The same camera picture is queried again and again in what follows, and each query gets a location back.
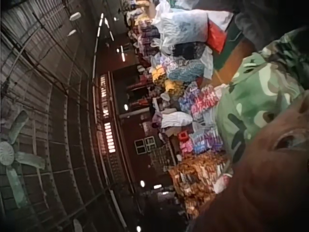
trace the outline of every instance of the light fixture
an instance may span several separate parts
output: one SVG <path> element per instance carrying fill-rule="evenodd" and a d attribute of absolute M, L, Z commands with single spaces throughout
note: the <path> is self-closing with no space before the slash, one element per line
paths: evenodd
<path fill-rule="evenodd" d="M 106 24 L 107 28 L 109 29 L 109 28 L 110 28 L 110 25 L 108 25 L 108 21 L 107 21 L 106 18 L 104 19 L 104 23 Z"/>
<path fill-rule="evenodd" d="M 159 189 L 159 188 L 161 188 L 162 187 L 162 185 L 155 185 L 154 186 L 154 189 Z"/>
<path fill-rule="evenodd" d="M 110 31 L 110 35 L 111 35 L 112 40 L 114 41 L 114 37 L 113 37 L 113 35 L 112 35 L 112 32 L 111 32 L 111 31 Z"/>
<path fill-rule="evenodd" d="M 68 36 L 71 36 L 72 34 L 75 34 L 76 33 L 76 30 L 71 30 L 68 34 Z"/>
<path fill-rule="evenodd" d="M 76 19 L 79 19 L 81 16 L 82 16 L 81 13 L 76 12 L 75 14 L 72 14 L 70 16 L 70 21 L 75 21 Z"/>
<path fill-rule="evenodd" d="M 145 181 L 141 180 L 141 181 L 140 181 L 140 186 L 141 186 L 142 188 L 145 187 Z"/>

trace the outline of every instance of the brown wall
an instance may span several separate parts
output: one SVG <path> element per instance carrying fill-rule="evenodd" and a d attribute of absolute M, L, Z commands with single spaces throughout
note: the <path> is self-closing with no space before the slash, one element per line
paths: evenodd
<path fill-rule="evenodd" d="M 114 41 L 108 39 L 99 42 L 97 51 L 97 72 L 99 75 L 137 64 L 133 50 L 125 52 L 125 62 L 122 61 L 121 53 L 116 53 L 118 47 L 129 42 L 130 39 L 126 34 L 115 36 Z"/>
<path fill-rule="evenodd" d="M 130 118 L 126 118 L 122 123 L 122 130 L 126 140 L 126 147 L 128 151 L 128 156 L 131 161 L 135 181 L 137 183 L 139 183 L 141 180 L 145 181 L 147 189 L 152 188 L 152 186 L 156 184 L 170 184 L 170 178 L 168 177 L 168 175 L 159 177 L 157 176 L 156 171 L 153 167 L 148 168 L 148 165 L 151 164 L 151 160 L 148 154 L 138 155 L 136 153 L 134 141 L 146 137 L 144 129 L 142 125 L 140 125 L 145 120 L 141 120 L 140 116 L 141 115 L 131 116 Z M 155 130 L 149 136 L 155 137 L 157 141 L 157 147 L 161 146 Z"/>

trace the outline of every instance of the ceiling fan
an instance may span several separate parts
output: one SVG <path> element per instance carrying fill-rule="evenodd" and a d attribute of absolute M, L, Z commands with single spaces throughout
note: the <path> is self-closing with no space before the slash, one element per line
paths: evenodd
<path fill-rule="evenodd" d="M 11 125 L 8 134 L 8 140 L 0 142 L 0 164 L 6 168 L 6 175 L 8 177 L 18 208 L 26 206 L 28 204 L 28 200 L 25 196 L 25 192 L 22 184 L 20 183 L 17 172 L 12 164 L 14 162 L 19 162 L 21 164 L 30 165 L 37 169 L 45 168 L 45 160 L 43 158 L 33 154 L 14 150 L 14 147 L 15 149 L 17 147 L 15 146 L 17 137 L 28 120 L 28 114 L 25 110 L 22 110 Z"/>

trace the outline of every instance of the stacked goods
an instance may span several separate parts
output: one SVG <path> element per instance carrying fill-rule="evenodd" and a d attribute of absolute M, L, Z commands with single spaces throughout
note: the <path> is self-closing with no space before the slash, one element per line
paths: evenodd
<path fill-rule="evenodd" d="M 225 155 L 207 152 L 186 159 L 169 170 L 177 194 L 184 198 L 188 214 L 196 217 L 199 207 L 214 198 L 213 185 L 226 161 Z"/>

